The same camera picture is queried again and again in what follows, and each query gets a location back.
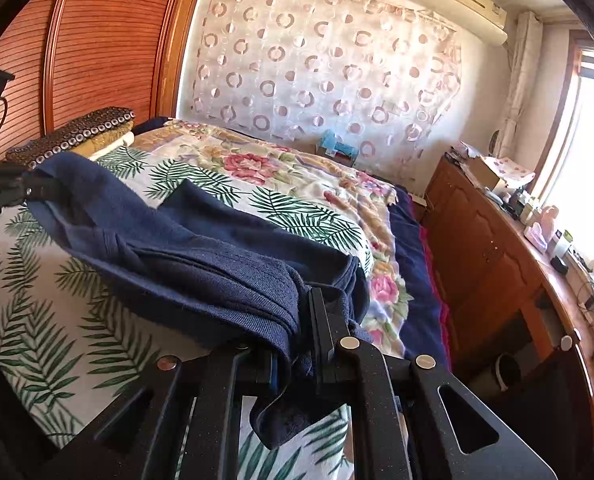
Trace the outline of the cardboard box with patterned lid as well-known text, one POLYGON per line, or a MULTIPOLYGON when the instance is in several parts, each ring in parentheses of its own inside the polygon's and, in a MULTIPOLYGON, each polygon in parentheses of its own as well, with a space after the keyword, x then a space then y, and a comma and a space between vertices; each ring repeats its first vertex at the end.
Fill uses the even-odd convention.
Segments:
POLYGON ((492 192, 514 192, 536 175, 507 157, 477 156, 468 162, 468 169, 483 188, 492 192))

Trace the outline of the bed with leaf-print cover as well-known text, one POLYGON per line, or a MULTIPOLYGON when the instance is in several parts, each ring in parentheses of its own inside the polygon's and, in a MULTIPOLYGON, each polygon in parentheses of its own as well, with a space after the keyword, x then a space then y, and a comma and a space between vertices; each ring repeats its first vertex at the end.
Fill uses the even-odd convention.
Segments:
MULTIPOLYGON (((99 162, 148 203, 121 172, 125 149, 99 162)), ((0 479, 32 478, 167 354, 202 349, 123 307, 27 208, 0 214, 0 479)))

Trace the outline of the yellow folded cloth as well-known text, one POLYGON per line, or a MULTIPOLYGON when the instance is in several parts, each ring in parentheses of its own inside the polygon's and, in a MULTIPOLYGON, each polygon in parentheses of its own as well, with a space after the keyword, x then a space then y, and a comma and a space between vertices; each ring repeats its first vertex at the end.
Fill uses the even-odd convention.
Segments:
POLYGON ((75 146, 71 151, 89 160, 97 160, 116 148, 127 148, 133 142, 134 133, 132 131, 107 131, 75 146))

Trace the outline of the floral quilt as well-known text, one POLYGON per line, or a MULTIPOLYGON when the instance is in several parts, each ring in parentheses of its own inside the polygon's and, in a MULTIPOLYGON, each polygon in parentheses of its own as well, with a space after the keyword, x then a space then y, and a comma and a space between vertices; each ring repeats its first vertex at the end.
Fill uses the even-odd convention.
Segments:
POLYGON ((122 174, 152 205, 190 181, 227 206, 354 255, 370 286, 363 326, 382 352, 403 356, 399 332, 412 298, 394 258, 391 185, 320 156, 182 120, 142 134, 122 158, 122 174))

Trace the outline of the window with wooden frame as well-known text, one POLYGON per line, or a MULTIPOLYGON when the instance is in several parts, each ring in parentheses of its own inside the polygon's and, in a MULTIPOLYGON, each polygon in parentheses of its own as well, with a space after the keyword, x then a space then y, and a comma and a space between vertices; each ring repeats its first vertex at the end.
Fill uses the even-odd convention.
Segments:
POLYGON ((587 32, 569 35, 562 95, 546 142, 536 185, 545 206, 558 209, 555 226, 594 271, 594 41, 587 32))

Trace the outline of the light blue toy box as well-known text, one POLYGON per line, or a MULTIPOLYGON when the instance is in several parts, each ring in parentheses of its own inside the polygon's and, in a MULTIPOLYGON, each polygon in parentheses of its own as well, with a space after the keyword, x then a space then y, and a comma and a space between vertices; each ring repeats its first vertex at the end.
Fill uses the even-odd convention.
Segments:
POLYGON ((326 130, 316 144, 316 154, 327 157, 338 164, 353 167, 359 156, 359 150, 339 141, 332 130, 326 130))

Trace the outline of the dark circle-patterned folded cloth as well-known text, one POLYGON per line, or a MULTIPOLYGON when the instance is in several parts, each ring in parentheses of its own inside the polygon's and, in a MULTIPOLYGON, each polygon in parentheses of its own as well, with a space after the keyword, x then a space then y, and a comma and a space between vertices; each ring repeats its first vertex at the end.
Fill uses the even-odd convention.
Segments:
POLYGON ((32 169, 54 155, 71 151, 99 133, 132 131, 134 119, 134 111, 126 107, 110 106, 93 110, 70 120, 46 136, 10 148, 5 154, 5 160, 32 169))

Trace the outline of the wooden wardrobe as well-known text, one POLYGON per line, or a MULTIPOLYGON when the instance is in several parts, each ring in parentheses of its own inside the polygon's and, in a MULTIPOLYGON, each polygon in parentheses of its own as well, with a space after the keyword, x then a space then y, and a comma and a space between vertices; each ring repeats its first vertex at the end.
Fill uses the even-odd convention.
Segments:
POLYGON ((172 116, 197 0, 30 0, 0 38, 14 75, 0 102, 0 158, 106 106, 172 116))

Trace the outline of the navy blue garment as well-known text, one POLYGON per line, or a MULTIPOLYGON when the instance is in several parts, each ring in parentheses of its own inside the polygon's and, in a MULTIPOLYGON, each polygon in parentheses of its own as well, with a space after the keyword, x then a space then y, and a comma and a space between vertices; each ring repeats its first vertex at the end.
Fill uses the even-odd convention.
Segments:
POLYGON ((355 256, 291 234, 226 206, 190 182, 159 206, 109 170, 70 152, 33 171, 50 189, 29 208, 65 252, 91 266, 122 304, 202 344, 252 344, 277 360, 274 390, 250 414, 254 432, 277 448, 330 414, 309 382, 308 296, 361 333, 370 288, 355 256))

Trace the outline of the white wall air conditioner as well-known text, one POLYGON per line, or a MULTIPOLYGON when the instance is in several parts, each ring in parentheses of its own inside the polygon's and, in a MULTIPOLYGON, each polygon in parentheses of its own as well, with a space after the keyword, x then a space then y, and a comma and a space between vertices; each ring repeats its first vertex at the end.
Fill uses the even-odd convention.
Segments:
POLYGON ((507 40, 507 12, 493 0, 411 0, 438 13, 491 46, 507 40))

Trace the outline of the circle-patterned sheer curtain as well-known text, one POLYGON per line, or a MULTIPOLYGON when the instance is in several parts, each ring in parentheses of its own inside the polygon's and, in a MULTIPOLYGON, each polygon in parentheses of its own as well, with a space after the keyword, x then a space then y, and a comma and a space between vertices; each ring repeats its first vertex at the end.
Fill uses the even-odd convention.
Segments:
POLYGON ((415 183, 461 88, 456 30, 380 0, 207 0, 183 106, 258 139, 326 134, 355 165, 415 183))

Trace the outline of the tied-back cream curtain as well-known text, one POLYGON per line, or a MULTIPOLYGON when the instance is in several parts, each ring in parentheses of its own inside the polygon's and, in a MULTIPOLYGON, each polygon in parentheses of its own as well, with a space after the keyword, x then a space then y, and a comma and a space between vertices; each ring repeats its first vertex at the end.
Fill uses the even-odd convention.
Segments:
POLYGON ((542 39, 543 24, 540 19, 532 11, 521 12, 517 18, 510 64, 510 85, 492 150, 497 158, 512 157, 514 154, 519 119, 531 96, 539 67, 542 39))

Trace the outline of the pink bottle on sideboard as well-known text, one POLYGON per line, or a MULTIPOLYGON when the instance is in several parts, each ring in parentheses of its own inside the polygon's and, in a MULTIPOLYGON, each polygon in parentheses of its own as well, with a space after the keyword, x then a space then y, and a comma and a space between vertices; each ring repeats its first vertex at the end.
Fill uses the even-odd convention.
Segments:
POLYGON ((547 252, 548 244, 551 243, 556 231, 556 220, 559 209, 555 205, 546 206, 538 220, 534 220, 530 226, 524 229, 524 237, 541 254, 547 252))

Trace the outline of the navy blue bed sheet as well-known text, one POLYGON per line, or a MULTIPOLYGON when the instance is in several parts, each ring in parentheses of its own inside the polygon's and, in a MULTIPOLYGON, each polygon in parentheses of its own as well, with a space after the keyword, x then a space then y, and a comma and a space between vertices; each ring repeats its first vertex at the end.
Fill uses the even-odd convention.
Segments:
POLYGON ((405 283, 408 317, 399 330, 404 356, 414 359, 429 354, 448 370, 452 368, 446 318, 449 308, 434 281, 427 232, 417 221, 413 201, 405 188, 396 186, 397 203, 388 206, 397 264, 405 283))

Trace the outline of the long wooden sideboard cabinet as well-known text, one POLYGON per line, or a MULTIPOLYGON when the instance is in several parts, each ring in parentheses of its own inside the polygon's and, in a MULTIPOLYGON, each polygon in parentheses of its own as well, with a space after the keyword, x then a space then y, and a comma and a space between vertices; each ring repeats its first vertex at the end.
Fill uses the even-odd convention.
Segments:
POLYGON ((449 307, 454 373, 472 378, 501 353, 532 344, 540 362, 572 340, 574 384, 594 444, 594 323, 580 295, 522 234, 522 226, 442 156, 425 193, 434 279, 449 307))

